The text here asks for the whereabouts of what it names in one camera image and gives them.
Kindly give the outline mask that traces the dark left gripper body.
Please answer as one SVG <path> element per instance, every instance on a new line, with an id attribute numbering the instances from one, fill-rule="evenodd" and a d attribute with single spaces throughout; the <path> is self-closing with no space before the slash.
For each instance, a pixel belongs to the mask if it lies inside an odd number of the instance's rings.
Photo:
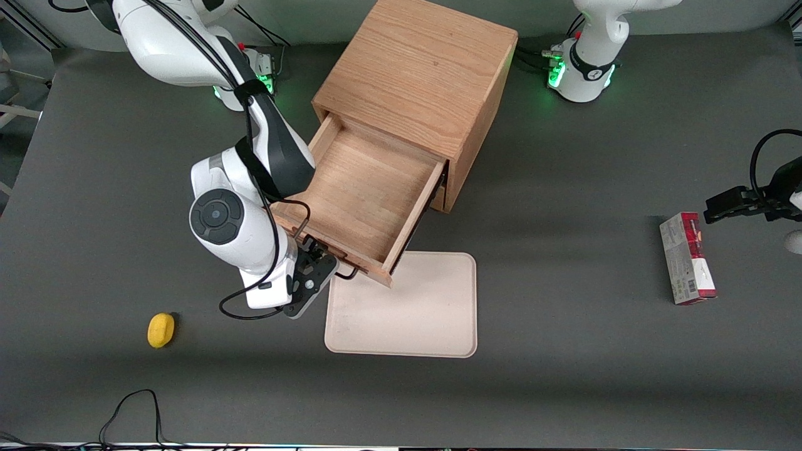
<path id="1" fill-rule="evenodd" d="M 770 209 L 766 220 L 781 218 L 801 222 L 800 211 L 801 157 L 782 165 L 766 186 L 766 202 Z"/>

